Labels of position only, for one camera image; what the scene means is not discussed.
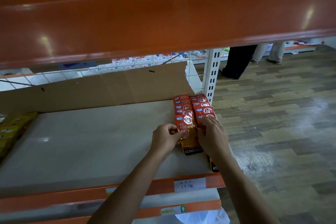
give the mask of dark trousers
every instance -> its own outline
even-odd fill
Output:
[[[251,61],[256,48],[257,45],[230,47],[223,75],[238,80]]]

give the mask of person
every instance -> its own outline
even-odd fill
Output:
[[[283,41],[277,41],[273,43],[271,52],[269,53],[269,57],[267,59],[268,62],[274,63],[276,65],[281,65],[282,63],[282,56],[284,55],[285,51],[285,43]],[[266,44],[258,44],[257,48],[254,51],[253,57],[251,62],[252,63],[259,63],[261,58],[263,57],[269,43]]]
[[[201,122],[206,126],[206,131],[198,129],[199,143],[216,163],[240,223],[280,223],[231,155],[228,135],[219,121],[205,117]],[[158,126],[153,131],[152,144],[147,155],[87,223],[132,223],[160,164],[184,134],[184,131],[177,131],[173,124]]]
[[[256,44],[230,47],[226,66],[220,67],[219,70],[226,78],[238,80],[250,63],[256,48]]]

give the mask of beige pants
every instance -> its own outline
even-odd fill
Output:
[[[274,42],[268,59],[269,60],[274,60],[274,61],[281,61],[282,56],[284,54],[284,50],[285,50],[285,43],[286,42]],[[267,49],[268,45],[269,45],[269,43],[258,44],[257,48],[254,51],[252,59],[254,61],[260,61],[260,59],[262,58],[262,56],[266,52],[266,49]]]

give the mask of wooden floor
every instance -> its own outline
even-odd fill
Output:
[[[335,49],[285,54],[280,66],[263,58],[239,80],[219,73],[212,106],[282,223],[336,223]],[[218,191],[238,223],[226,189]]]

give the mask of white metal upright post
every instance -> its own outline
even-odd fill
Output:
[[[207,60],[204,67],[205,77],[203,78],[203,83],[204,95],[208,98],[210,104],[212,104],[212,98],[215,92],[219,63],[221,61],[221,51],[222,48],[207,50]]]

